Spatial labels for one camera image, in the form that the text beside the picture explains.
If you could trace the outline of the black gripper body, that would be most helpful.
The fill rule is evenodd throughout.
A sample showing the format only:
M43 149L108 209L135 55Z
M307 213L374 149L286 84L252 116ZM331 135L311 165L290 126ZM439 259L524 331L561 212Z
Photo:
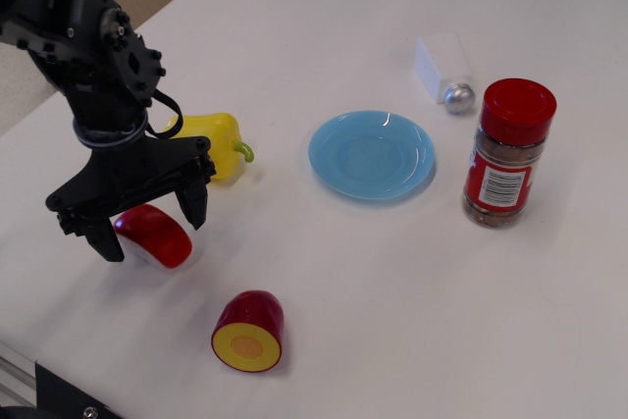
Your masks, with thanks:
M158 139L143 136L121 149L94 150L77 175L53 191L47 208L64 232L84 236L81 224L109 220L136 206L175 194L177 179L203 178L214 165L205 136Z

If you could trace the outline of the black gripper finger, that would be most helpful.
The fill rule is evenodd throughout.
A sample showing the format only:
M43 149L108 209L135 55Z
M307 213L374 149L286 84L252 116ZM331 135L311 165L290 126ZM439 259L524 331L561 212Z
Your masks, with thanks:
M206 221L208 182L203 178L177 179L175 194L183 215L195 230L201 228Z
M124 260L124 251L109 220L83 222L81 229L89 245L106 261Z

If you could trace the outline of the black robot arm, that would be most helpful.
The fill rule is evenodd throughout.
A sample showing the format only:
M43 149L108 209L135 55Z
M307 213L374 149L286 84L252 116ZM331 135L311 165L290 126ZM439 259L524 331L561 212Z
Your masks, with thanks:
M204 224L215 172L210 140L150 126L154 102L177 103L158 87L161 53L146 46L115 0L1 0L1 40L27 52L66 97L74 132L91 152L46 200L66 234L120 262L112 217L169 193L195 228Z

